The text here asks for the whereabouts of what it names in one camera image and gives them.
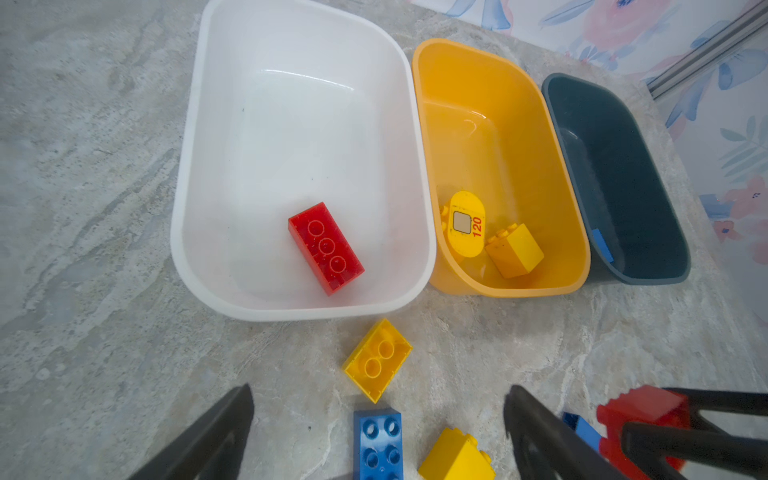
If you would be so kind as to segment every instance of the underside of yellow block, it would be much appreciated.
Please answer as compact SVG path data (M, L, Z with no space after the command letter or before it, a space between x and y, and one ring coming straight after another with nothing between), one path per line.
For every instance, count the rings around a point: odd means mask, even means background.
M419 467L425 480L493 480L496 472L491 457L477 448L472 435L459 429L445 429Z
M341 367L371 402L378 402L413 347L387 319L360 340Z
M488 239L485 251L504 278L530 273L544 259L544 252L522 224L510 225Z

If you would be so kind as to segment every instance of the red block stud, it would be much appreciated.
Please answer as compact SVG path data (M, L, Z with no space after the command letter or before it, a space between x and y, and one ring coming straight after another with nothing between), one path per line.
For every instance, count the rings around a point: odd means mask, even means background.
M690 429L688 397L668 392L654 386L643 385L598 406L598 422L605 425L607 438L600 441L600 453L621 473L632 480L648 480L648 477L621 451L621 429L624 423L650 423L662 427ZM667 457L676 470L685 465L684 460Z
M288 219L288 231L328 295L366 271L323 202Z

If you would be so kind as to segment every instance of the white plastic bin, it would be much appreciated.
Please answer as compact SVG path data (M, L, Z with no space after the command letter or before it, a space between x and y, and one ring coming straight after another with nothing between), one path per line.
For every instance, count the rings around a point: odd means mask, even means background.
M288 233L325 202L365 273L327 296ZM205 8L170 232L192 293L238 319L384 313L435 261L405 55L367 20L303 0Z

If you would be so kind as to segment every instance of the yellow block in yellow bin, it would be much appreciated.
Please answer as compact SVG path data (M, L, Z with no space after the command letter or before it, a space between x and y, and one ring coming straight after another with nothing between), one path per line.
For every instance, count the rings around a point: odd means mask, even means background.
M493 480L491 457L478 450L478 441L459 429L445 429L419 467L425 480Z
M341 367L371 400L378 402L413 347L387 319L360 340Z
M544 252L528 231L528 227L513 223L488 239L485 251L504 278L525 275L544 259Z
M441 212L442 231L457 262L482 253L485 244L485 207L476 195L462 190Z

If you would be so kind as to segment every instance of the plastic container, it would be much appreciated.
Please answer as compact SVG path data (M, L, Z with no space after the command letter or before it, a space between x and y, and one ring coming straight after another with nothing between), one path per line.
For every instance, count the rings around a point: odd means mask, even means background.
M685 280L688 245L632 113L605 88L565 74L541 89L592 245L590 281Z
M331 297L287 228L319 202L365 268ZM412 300L435 229L411 71L392 38L315 2L209 3L170 242L192 293L238 319L372 315Z
M448 40L422 43L413 75L440 233L430 283L454 295L496 297L579 288L589 271L589 246L538 86L510 61ZM440 208L459 190L485 205L487 237L525 223L544 252L541 263L511 279L485 251L457 263L442 235Z

